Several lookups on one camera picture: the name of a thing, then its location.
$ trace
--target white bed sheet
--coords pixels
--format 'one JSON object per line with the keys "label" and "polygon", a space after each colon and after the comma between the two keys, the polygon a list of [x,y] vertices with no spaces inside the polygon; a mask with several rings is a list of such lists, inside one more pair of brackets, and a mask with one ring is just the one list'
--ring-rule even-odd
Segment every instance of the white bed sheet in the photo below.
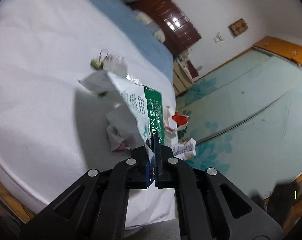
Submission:
{"label": "white bed sheet", "polygon": [[[106,135],[119,96],[93,97],[77,81],[103,48],[175,108],[169,80],[87,0],[0,3],[0,181],[35,213],[88,169],[129,156],[112,153]],[[126,227],[173,219],[174,209],[173,189],[131,191]]]}

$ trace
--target wall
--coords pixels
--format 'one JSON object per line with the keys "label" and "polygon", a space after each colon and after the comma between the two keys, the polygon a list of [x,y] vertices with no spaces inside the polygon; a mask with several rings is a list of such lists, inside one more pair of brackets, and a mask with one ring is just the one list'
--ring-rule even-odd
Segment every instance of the wall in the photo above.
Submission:
{"label": "wall", "polygon": [[[266,35],[302,44],[299,0],[173,0],[190,18],[202,39],[191,50],[199,77],[249,48]],[[233,38],[228,26],[243,18],[249,29]],[[220,32],[223,42],[213,38]]]}

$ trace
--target green label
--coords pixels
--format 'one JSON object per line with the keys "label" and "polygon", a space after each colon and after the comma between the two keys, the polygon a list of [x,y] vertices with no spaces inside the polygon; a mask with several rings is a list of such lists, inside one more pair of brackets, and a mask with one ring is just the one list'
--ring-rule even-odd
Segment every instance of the green label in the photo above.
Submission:
{"label": "green label", "polygon": [[149,87],[144,87],[144,94],[147,99],[151,136],[158,133],[160,144],[164,144],[163,106],[161,94]]}

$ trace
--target blue blanket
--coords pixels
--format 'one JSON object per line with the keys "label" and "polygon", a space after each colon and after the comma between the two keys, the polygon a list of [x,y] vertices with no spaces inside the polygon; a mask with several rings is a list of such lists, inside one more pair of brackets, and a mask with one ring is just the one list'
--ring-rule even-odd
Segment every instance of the blue blanket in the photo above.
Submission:
{"label": "blue blanket", "polygon": [[140,53],[173,83],[173,57],[120,0],[89,0],[134,43]]}

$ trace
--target metal bolt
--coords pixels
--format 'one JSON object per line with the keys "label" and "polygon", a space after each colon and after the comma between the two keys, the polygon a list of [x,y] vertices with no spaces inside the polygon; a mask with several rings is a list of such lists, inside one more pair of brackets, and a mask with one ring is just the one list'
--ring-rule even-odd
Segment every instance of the metal bolt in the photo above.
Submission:
{"label": "metal bolt", "polygon": [[172,157],[172,158],[169,158],[169,163],[171,163],[171,164],[177,164],[177,162],[179,161],[177,158],[174,158],[174,157]]}
{"label": "metal bolt", "polygon": [[88,171],[88,176],[90,176],[90,177],[95,177],[95,176],[97,176],[97,174],[98,174],[98,171],[95,169]]}
{"label": "metal bolt", "polygon": [[134,165],[134,164],[136,164],[136,159],[133,159],[133,158],[130,158],[130,159],[127,159],[127,164],[128,165]]}
{"label": "metal bolt", "polygon": [[214,176],[214,175],[217,174],[217,170],[214,169],[214,168],[208,168],[208,169],[206,170],[206,172],[207,172],[207,174],[212,175],[212,176]]}

